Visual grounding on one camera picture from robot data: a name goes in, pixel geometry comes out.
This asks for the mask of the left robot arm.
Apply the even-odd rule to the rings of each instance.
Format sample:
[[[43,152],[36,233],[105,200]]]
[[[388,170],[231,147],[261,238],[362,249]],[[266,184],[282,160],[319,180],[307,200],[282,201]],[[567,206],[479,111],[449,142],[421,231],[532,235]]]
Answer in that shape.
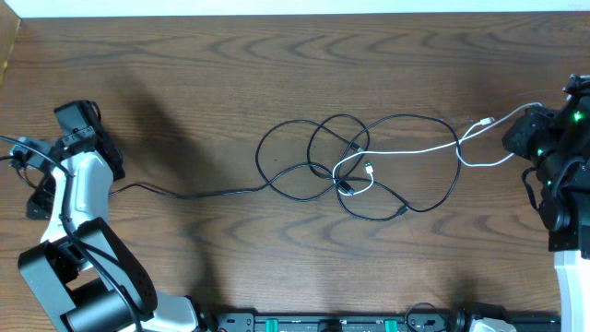
[[[63,135],[54,143],[22,137],[12,167],[43,173],[28,215],[47,219],[40,243],[20,254],[18,270],[59,331],[195,331],[187,297],[155,289],[147,271],[109,224],[112,183],[123,158],[93,101],[55,109]]]

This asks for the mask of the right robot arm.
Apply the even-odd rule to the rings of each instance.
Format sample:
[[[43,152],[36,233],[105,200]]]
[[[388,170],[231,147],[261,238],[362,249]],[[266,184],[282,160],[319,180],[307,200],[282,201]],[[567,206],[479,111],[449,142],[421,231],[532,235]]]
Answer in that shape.
[[[589,332],[589,76],[570,75],[559,110],[528,106],[508,129],[503,147],[532,162],[541,201],[529,202],[549,233],[560,288],[560,329]]]

